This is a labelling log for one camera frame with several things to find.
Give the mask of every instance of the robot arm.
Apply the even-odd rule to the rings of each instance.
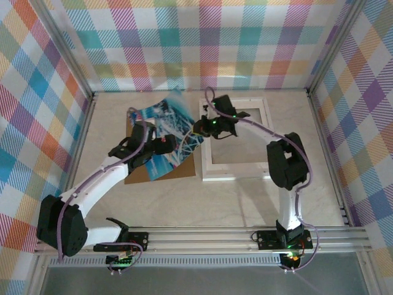
[[[88,245],[126,242],[128,226],[125,224],[112,218],[107,218],[100,223],[87,224],[85,218],[95,203],[135,168],[144,165],[154,154],[174,151],[176,147],[174,135],[155,138],[154,125],[148,122],[146,125],[145,136],[142,124],[136,122],[131,136],[113,148],[104,162],[80,184],[59,197],[48,195],[43,199],[37,226],[38,239],[58,248],[56,239],[58,218],[61,209],[72,197],[61,222],[61,246],[65,255],[73,256]],[[127,159],[139,147],[141,141],[144,142],[144,147],[134,157]]]
[[[230,132],[238,136],[240,133],[249,133],[249,136],[260,140],[260,146],[266,147],[268,154],[269,174],[279,187],[279,218],[276,221],[276,237],[281,248],[287,248],[305,233],[301,224],[301,206],[296,204],[296,190],[307,180],[309,173],[307,164],[299,152],[287,141],[277,140],[276,137],[261,132],[258,123],[249,124],[238,118],[249,117],[245,112],[236,112],[228,95],[212,100],[214,107],[221,113],[232,116],[208,117],[209,106],[204,106],[207,113],[193,126],[193,132],[205,137],[218,138],[222,132]],[[305,154],[300,137],[292,132],[285,137],[295,143]]]

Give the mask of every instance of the black clamp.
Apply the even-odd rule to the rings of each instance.
[[[193,133],[199,134],[203,137],[210,137],[219,140],[219,135],[222,132],[229,132],[232,135],[238,136],[235,130],[235,124],[239,122],[239,118],[249,117],[250,115],[246,112],[236,112],[236,109],[232,106],[232,102],[228,95],[223,95],[212,100],[214,107],[232,118],[219,116],[213,119],[208,119],[207,116],[202,115],[201,119],[196,121],[193,125]],[[208,106],[203,106],[205,111],[208,110]]]
[[[134,169],[144,165],[153,155],[162,155],[173,152],[176,148],[176,137],[172,134],[164,137],[154,138],[156,136],[156,128],[154,124],[146,122],[147,136],[144,134],[143,124],[137,121],[134,124],[130,137],[124,138],[109,153],[109,157],[124,159],[130,156],[145,141],[143,148],[131,159],[127,160],[128,174]]]
[[[107,218],[107,220],[116,223],[120,226],[120,234],[116,243],[136,243],[140,245],[143,251],[147,250],[149,244],[149,233],[148,232],[129,232],[129,226],[122,223],[121,221],[114,218]],[[131,251],[136,246],[131,245],[107,245],[107,244],[96,244],[93,247],[94,252],[124,252]]]

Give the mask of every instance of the metal corner frame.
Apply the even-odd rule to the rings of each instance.
[[[29,3],[38,15],[38,18],[43,23],[54,45],[58,49],[61,57],[63,57],[68,68],[71,70],[75,80],[79,84],[84,94],[90,99],[94,97],[94,91],[90,88],[83,71],[78,65],[75,56],[72,54],[71,49],[68,47],[59,27],[57,27],[50,12],[42,0],[30,0]]]
[[[344,22],[338,29],[337,36],[334,41],[330,45],[329,51],[327,52],[326,57],[323,59],[321,65],[319,66],[314,79],[310,83],[310,87],[308,88],[309,93],[315,94],[315,91],[318,89],[320,84],[322,83],[327,71],[332,65],[337,53],[340,51],[341,46],[344,44],[344,41],[348,37],[349,33],[353,25],[355,24],[358,16],[363,10],[367,0],[355,0],[353,1],[352,6],[350,7],[348,13],[344,18]]]

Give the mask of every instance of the metal strip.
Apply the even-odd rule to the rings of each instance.
[[[275,230],[274,227],[139,227],[133,232],[147,231],[149,246],[147,254],[260,254],[287,253],[288,250],[258,250],[251,235],[256,230]],[[310,230],[313,239],[316,233]],[[362,227],[321,227],[319,251],[323,253],[354,252],[371,249],[367,233]],[[40,243],[37,254],[56,255],[57,251]],[[94,254],[93,247],[84,248],[81,254]]]
[[[314,104],[313,95],[309,92],[308,92],[308,103],[311,108],[311,113],[313,114],[315,126],[317,129],[319,141],[321,142],[322,150],[323,150],[323,153],[325,156],[325,161],[326,161],[327,168],[329,171],[330,179],[332,180],[333,188],[336,193],[337,202],[338,202],[339,206],[343,207],[343,209],[345,210],[345,213],[346,213],[346,218],[345,219],[343,218],[343,221],[349,223],[350,226],[353,226],[354,220],[351,215],[351,212],[349,211],[348,203],[344,198],[344,192],[341,187],[340,180],[338,178],[338,174],[337,174],[335,164],[333,161],[333,156],[328,148],[329,145],[327,144],[327,140],[326,140],[326,137],[325,137],[323,129],[322,129],[321,121],[319,120],[319,117],[318,117],[318,111],[317,111],[315,104]]]
[[[49,33],[53,43],[56,45],[59,53],[63,57],[67,66],[71,70],[72,74],[75,77],[75,80],[78,82],[79,87],[82,89],[84,94],[90,98],[93,98],[93,91],[90,88],[83,71],[78,65],[74,55],[72,54],[70,48],[68,47],[64,37],[56,26],[50,12],[46,5],[42,2],[42,0],[30,0],[30,4],[33,9],[36,11],[39,19],[45,26],[45,29]]]
[[[372,295],[388,295],[389,291],[376,265],[372,251],[359,252],[357,257],[368,292]]]
[[[95,106],[96,106],[96,99],[95,99],[95,96],[94,96],[88,102],[85,119],[84,119],[84,122],[83,122],[83,125],[82,125],[82,128],[81,128],[80,136],[79,136],[77,144],[76,144],[76,148],[75,148],[75,151],[74,151],[74,156],[72,157],[72,164],[70,166],[69,173],[67,175],[67,181],[66,181],[66,184],[65,184],[65,187],[64,187],[64,191],[67,191],[68,189],[70,189],[72,187],[72,185],[74,184],[76,172],[78,170],[80,158],[82,156],[82,151],[83,151],[84,146],[85,146],[87,132],[88,132],[88,128],[89,128],[90,123],[91,123],[91,118],[93,117]]]
[[[40,294],[42,285],[44,284],[45,274],[49,264],[48,256],[39,256],[34,262],[34,271],[27,280],[28,284],[23,294],[37,295]]]
[[[279,254],[239,255],[151,255],[143,254],[135,267],[234,267],[234,266],[277,266]],[[58,262],[50,256],[49,267],[105,267],[104,255],[80,255]]]
[[[349,35],[355,21],[357,20],[359,14],[361,13],[364,5],[366,4],[367,0],[356,0],[353,1],[351,8],[349,9],[347,15],[345,16],[344,22],[341,24],[340,28],[338,29],[338,34],[334,39],[332,45],[329,48],[329,51],[322,61],[317,73],[314,76],[313,81],[309,87],[309,92],[315,93],[318,89],[318,86],[322,83],[327,71],[329,70],[330,66],[332,65],[337,53],[340,51],[341,46],[343,45],[345,39]]]

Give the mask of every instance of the plaid wallpaper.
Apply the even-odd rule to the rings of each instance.
[[[45,0],[98,91],[303,88],[351,2]]]
[[[21,294],[39,202],[58,195],[86,96],[27,0],[0,0],[0,294]]]
[[[316,104],[355,224],[393,294],[393,0],[368,0]]]

